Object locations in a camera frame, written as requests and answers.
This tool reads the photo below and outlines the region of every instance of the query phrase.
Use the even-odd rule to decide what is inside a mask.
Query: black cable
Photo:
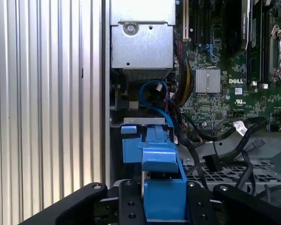
[[[270,189],[270,192],[279,191],[279,190],[281,190],[281,185],[277,185],[277,186],[274,186],[274,187],[270,187],[269,189]],[[266,196],[266,190],[260,192],[260,193],[259,193],[258,195],[256,195],[255,197],[260,199],[260,198],[263,198],[263,197],[265,197],[265,196]]]
[[[233,120],[231,119],[225,119],[225,120],[222,120],[221,122],[219,122],[219,124],[216,126],[216,128],[214,129],[214,133],[213,135],[216,136],[217,133],[218,133],[218,130],[220,129],[221,125],[223,125],[224,123],[227,123],[227,122],[230,122],[230,123],[233,123]],[[217,149],[216,149],[216,146],[215,146],[215,142],[212,142],[213,146],[214,146],[214,151],[216,153],[216,155],[218,156],[218,152],[217,152]]]
[[[228,138],[229,136],[231,136],[236,131],[235,127],[232,127],[230,130],[228,130],[227,132],[225,132],[222,135],[219,135],[219,136],[208,136],[208,135],[205,135],[205,134],[201,133],[199,131],[199,129],[197,128],[197,126],[194,124],[194,122],[188,116],[186,116],[184,113],[182,113],[182,115],[191,123],[191,125],[193,126],[193,129],[196,132],[198,132],[199,136],[201,138],[203,138],[204,140],[206,140],[206,141],[212,141],[212,142],[222,141],[222,140]],[[264,118],[264,117],[247,118],[246,120],[244,120],[244,124],[245,124],[246,127],[248,125],[251,125],[251,124],[253,124],[253,125],[251,127],[249,127],[249,129],[247,130],[247,132],[243,136],[243,139],[239,143],[240,145],[243,145],[244,143],[246,145],[247,142],[249,141],[250,137],[256,131],[258,131],[259,129],[261,129],[263,126],[266,125],[266,118]]]
[[[172,121],[174,123],[175,132],[177,134],[177,137],[179,137],[180,142],[183,143],[183,145],[188,149],[189,153],[191,154],[191,156],[193,158],[193,161],[194,161],[195,165],[200,164],[199,155],[198,155],[196,149],[194,148],[194,146],[192,145],[191,141],[185,135],[181,125],[177,122],[176,118],[174,118],[174,117],[172,117]],[[204,177],[204,173],[203,173],[202,168],[198,168],[198,175],[200,177],[202,185],[206,189],[208,189],[208,186],[207,186],[206,179]]]
[[[271,201],[271,191],[270,191],[270,187],[269,187],[267,184],[265,184],[265,185],[264,185],[264,188],[265,188],[265,190],[266,190],[266,202],[267,202],[267,203],[270,203],[270,201]]]
[[[240,178],[237,180],[235,187],[238,189],[243,189],[246,181],[253,172],[253,164],[248,162],[232,161],[226,164],[226,166],[245,166],[245,170]]]
[[[222,135],[208,136],[208,135],[201,133],[199,131],[198,127],[194,124],[194,122],[188,116],[186,116],[184,113],[182,113],[182,115],[190,122],[190,124],[193,126],[193,129],[197,132],[197,134],[206,141],[212,141],[212,142],[222,141],[222,140],[228,138],[229,136],[231,136],[236,131],[235,127],[232,127],[230,130],[228,130],[227,132],[225,132]]]
[[[243,155],[245,162],[251,163],[249,154],[245,150],[242,150],[242,155]],[[255,175],[254,175],[254,168],[252,170],[252,173],[249,176],[249,180],[252,183],[252,195],[254,196],[256,194],[256,189],[257,189]]]
[[[236,146],[236,148],[219,156],[221,161],[229,162],[229,161],[233,160],[235,157],[237,157],[238,154],[244,149],[244,147],[248,143],[251,136],[258,130],[260,130],[263,126],[266,125],[266,118],[264,118],[264,117],[248,118],[245,120],[245,122],[247,124],[252,124],[252,123],[255,123],[255,124],[248,128],[248,130],[245,132],[243,138],[241,139],[239,144]]]
[[[178,120],[178,123],[179,124],[182,124],[182,115],[181,115],[181,112],[178,108],[178,106],[173,102],[173,100],[169,99],[169,106],[174,109],[176,115],[177,115],[177,120]]]
[[[188,175],[192,174],[194,171],[198,170],[199,168],[201,168],[205,165],[206,165],[205,163],[199,163],[199,164],[194,165],[192,168],[190,168],[187,171],[186,175],[188,176]]]

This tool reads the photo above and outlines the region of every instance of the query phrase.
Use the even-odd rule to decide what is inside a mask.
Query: motherboard
[[[189,8],[190,15],[195,14],[195,10],[202,13],[190,16],[191,34],[186,46],[196,82],[194,93],[183,107],[185,114],[205,131],[214,130],[224,119],[262,116],[268,119],[267,131],[281,132],[281,83],[273,82],[267,69],[270,44],[265,38],[268,36],[269,39],[274,26],[281,29],[281,0],[252,0],[248,15],[248,46],[235,57],[228,56],[226,51],[227,9],[224,2],[221,2],[220,9],[216,0],[210,1],[208,7],[205,2],[198,1],[195,7],[190,5]],[[204,15],[204,10],[209,10],[209,13]],[[205,34],[206,38],[198,40],[200,35],[193,33],[204,29],[210,32]],[[204,90],[200,87],[200,79],[206,75],[218,80],[210,82]]]

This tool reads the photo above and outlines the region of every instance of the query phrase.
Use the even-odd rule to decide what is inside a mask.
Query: perforated metal grill
[[[257,192],[264,190],[264,185],[276,186],[281,184],[281,175],[277,174],[274,169],[274,165],[271,163],[253,163],[254,164],[254,175],[257,183]],[[192,166],[184,165],[185,173]],[[206,167],[203,167],[204,176],[207,181],[209,189],[212,189],[218,184],[230,184],[235,185],[241,174],[244,172],[245,167],[235,166],[232,168],[225,168],[221,172],[210,172]],[[189,181],[200,182],[200,178],[197,172],[187,175]],[[248,189],[251,189],[251,183],[246,183]]]

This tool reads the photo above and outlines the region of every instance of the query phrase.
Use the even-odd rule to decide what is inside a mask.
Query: pcie slot
[[[202,44],[202,28],[200,27],[200,20],[201,20],[201,10],[199,6],[198,0],[191,1],[191,21],[190,25],[192,28],[191,32],[191,39],[194,41],[195,45]]]
[[[204,22],[203,22],[203,43],[204,45],[210,43],[210,31],[211,31],[211,26],[210,26],[210,14],[211,11],[211,4],[210,0],[204,0],[204,7],[203,7],[203,15],[204,15]]]
[[[182,12],[182,19],[183,19],[183,39],[189,39],[189,0],[183,0],[183,12]]]

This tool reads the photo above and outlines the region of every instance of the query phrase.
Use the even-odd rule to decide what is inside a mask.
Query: green circuit board
[[[270,29],[276,24],[281,27],[281,17],[277,14],[280,7],[276,5],[271,9]],[[254,17],[260,17],[260,14],[257,11]],[[212,131],[223,119],[243,120],[262,116],[268,119],[267,131],[281,132],[281,84],[273,83],[271,77],[268,78],[268,89],[248,84],[248,51],[236,58],[225,57],[223,26],[224,22],[221,18],[213,20],[211,24],[210,43],[213,45],[215,57],[211,57],[210,52],[204,50],[204,46],[187,45],[189,62],[193,71],[207,67],[216,67],[221,70],[221,92],[192,94],[183,107],[184,112],[197,122],[200,129],[206,131]],[[255,60],[256,69],[251,73],[251,77],[259,78],[261,34],[258,34],[258,26],[260,24],[253,24],[253,26],[249,44],[251,46],[253,44],[255,48],[251,52],[251,60]]]

